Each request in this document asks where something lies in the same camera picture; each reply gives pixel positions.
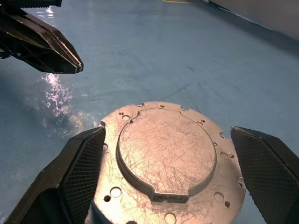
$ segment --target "mounting hole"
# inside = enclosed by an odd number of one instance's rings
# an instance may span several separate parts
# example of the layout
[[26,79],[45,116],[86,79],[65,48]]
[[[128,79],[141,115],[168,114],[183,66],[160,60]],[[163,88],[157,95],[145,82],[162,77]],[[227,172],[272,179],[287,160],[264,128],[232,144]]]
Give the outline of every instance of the mounting hole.
[[177,222],[177,218],[173,213],[167,213],[164,218],[167,224],[175,224]]
[[121,189],[119,187],[113,187],[110,190],[111,197],[119,197],[121,195]]
[[104,121],[102,121],[102,120],[101,120],[101,125],[102,125],[103,127],[105,127],[105,126],[106,126],[105,122],[104,122]]
[[129,117],[128,115],[124,115],[124,116],[122,116],[122,119],[124,119],[124,120],[129,120],[130,117]]
[[111,200],[111,197],[110,197],[109,195],[106,195],[106,196],[104,197],[104,201],[105,201],[105,202],[110,202],[110,200]]
[[237,180],[237,184],[239,185],[240,188],[244,188],[245,184],[244,184],[244,179],[243,177],[239,177]]
[[230,202],[228,202],[228,201],[226,201],[226,202],[224,203],[224,205],[225,205],[225,207],[227,207],[228,209],[232,206],[232,204],[231,204]]
[[183,108],[182,106],[181,106],[181,110],[182,111],[188,111],[187,109]]
[[223,196],[223,194],[220,193],[220,192],[216,192],[216,193],[214,194],[214,199],[215,199],[216,202],[219,202],[219,203],[224,202],[224,196]]
[[224,135],[223,135],[223,132],[220,132],[219,135],[220,135],[220,137],[222,137],[223,139],[225,138]]
[[103,150],[107,150],[107,149],[108,149],[108,145],[106,143],[104,143]]
[[228,155],[226,153],[220,153],[220,157],[224,160],[228,159]]
[[140,105],[137,105],[138,107],[143,107],[144,106],[144,103],[140,104]]

